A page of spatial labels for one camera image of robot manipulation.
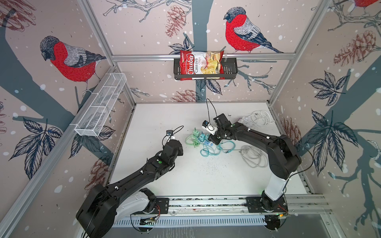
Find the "green charger adapter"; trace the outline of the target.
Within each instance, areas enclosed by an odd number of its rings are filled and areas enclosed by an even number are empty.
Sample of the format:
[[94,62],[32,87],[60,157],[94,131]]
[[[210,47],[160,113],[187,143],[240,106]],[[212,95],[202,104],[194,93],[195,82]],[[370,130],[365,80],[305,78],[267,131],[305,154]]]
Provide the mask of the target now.
[[200,131],[197,130],[197,129],[194,129],[192,134],[193,134],[193,136],[194,136],[195,138],[199,138],[199,136],[200,136]]

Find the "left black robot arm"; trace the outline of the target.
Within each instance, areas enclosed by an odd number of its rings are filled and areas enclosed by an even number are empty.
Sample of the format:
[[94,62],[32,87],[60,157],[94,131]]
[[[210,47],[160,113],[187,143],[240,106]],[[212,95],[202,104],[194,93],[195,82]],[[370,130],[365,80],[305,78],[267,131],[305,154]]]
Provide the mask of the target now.
[[183,156],[183,147],[175,134],[183,127],[168,130],[162,140],[162,150],[137,171],[115,183],[94,186],[80,209],[76,219],[84,232],[82,237],[102,238],[115,222],[134,213],[161,212],[156,205],[156,195],[146,185],[159,179],[175,167],[175,160]]

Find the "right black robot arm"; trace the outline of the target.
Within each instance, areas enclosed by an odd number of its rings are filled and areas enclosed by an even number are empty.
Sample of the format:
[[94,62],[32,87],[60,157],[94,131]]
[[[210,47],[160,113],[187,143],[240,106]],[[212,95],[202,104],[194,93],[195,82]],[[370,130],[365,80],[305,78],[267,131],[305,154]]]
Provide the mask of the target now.
[[204,121],[202,128],[210,133],[209,139],[218,145],[222,140],[242,141],[265,152],[271,176],[261,194],[260,209],[273,212],[285,202],[284,189],[289,179],[297,174],[302,159],[291,139],[285,135],[274,136],[250,129],[240,122],[231,123],[224,114],[215,117],[216,126]]

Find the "teal charger adapter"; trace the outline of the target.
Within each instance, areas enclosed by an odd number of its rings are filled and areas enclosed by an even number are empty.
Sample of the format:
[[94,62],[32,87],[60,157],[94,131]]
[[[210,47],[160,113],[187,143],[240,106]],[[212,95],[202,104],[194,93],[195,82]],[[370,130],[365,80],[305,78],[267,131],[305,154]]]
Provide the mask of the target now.
[[204,143],[204,141],[206,140],[206,135],[202,132],[200,136],[198,137],[198,139],[200,142]]

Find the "white blue power strip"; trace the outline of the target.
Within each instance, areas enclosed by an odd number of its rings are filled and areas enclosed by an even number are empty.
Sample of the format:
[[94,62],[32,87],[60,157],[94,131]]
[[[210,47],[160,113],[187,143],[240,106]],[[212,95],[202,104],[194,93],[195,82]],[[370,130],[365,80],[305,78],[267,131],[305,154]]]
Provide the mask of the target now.
[[204,140],[200,140],[200,139],[198,139],[197,141],[198,141],[200,144],[203,144],[203,145],[205,145],[205,146],[209,146],[209,147],[213,147],[213,146],[214,146],[214,144],[213,144],[211,141],[207,140],[207,139],[204,139]]

